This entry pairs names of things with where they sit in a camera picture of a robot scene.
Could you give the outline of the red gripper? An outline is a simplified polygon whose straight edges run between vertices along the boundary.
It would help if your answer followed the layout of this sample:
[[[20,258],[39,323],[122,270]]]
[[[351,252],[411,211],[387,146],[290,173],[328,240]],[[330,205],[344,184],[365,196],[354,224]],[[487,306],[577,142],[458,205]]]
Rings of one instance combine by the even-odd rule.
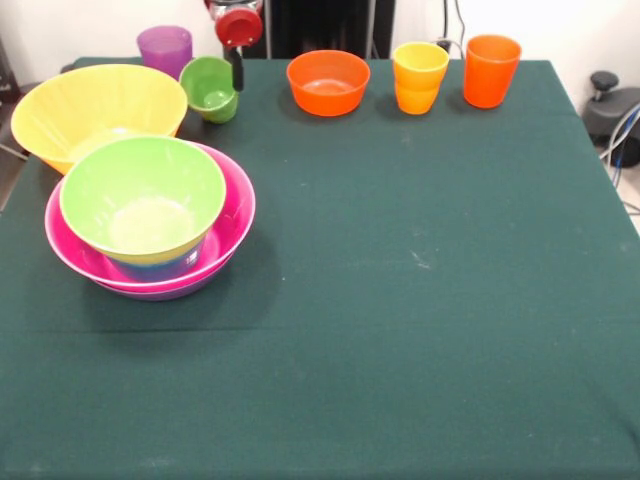
[[[263,21],[260,10],[251,6],[225,6],[214,16],[218,39],[229,50],[232,66],[232,84],[237,92],[244,90],[243,58],[239,47],[255,44],[262,36]]]

